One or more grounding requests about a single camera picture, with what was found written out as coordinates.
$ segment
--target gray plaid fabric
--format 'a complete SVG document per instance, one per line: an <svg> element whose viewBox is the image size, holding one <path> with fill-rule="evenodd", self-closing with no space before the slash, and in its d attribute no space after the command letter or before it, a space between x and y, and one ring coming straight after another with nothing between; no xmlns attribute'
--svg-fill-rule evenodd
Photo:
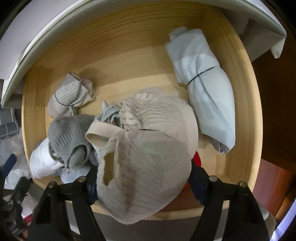
<svg viewBox="0 0 296 241"><path fill-rule="evenodd" d="M0 105L0 139L19 134L20 127L15 118L14 109L2 109Z"/></svg>

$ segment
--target bolt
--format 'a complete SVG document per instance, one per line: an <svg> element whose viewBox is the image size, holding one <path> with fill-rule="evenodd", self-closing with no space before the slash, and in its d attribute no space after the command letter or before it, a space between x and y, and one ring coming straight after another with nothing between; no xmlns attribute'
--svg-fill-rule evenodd
<svg viewBox="0 0 296 241"><path fill-rule="evenodd" d="M209 180L211 182L216 182L218 180L218 178L216 176L209 176Z"/></svg>
<svg viewBox="0 0 296 241"><path fill-rule="evenodd" d="M81 177L78 177L77 179L80 183L84 182L86 180L86 176L81 176Z"/></svg>
<svg viewBox="0 0 296 241"><path fill-rule="evenodd" d="M243 188L246 188L248 186L245 182L239 182L239 185Z"/></svg>
<svg viewBox="0 0 296 241"><path fill-rule="evenodd" d="M52 181L48 184L48 187L53 188L56 185L55 181Z"/></svg>

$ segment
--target metal screw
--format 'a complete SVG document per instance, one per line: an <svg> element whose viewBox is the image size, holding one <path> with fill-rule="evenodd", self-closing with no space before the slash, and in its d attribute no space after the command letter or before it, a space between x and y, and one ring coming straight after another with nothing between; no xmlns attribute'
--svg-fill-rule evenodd
<svg viewBox="0 0 296 241"><path fill-rule="evenodd" d="M245 182L239 182L239 185L243 188L246 188L248 186Z"/></svg>
<svg viewBox="0 0 296 241"><path fill-rule="evenodd" d="M81 177L78 177L77 179L80 183L81 182L84 182L86 180L86 176L81 176Z"/></svg>
<svg viewBox="0 0 296 241"><path fill-rule="evenodd" d="M218 178L216 176L209 176L209 180L211 182L216 182L218 180Z"/></svg>
<svg viewBox="0 0 296 241"><path fill-rule="evenodd" d="M53 188L55 186L56 182L52 181L48 184L48 187Z"/></svg>

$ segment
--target rolled light blue cloth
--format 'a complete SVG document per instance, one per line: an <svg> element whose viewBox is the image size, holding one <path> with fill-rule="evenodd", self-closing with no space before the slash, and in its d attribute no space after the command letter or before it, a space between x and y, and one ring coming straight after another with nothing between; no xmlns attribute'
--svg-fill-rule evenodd
<svg viewBox="0 0 296 241"><path fill-rule="evenodd" d="M201 133L219 153L235 145L235 108L231 83L200 29L180 27L166 43L177 81L188 85L188 96Z"/></svg>

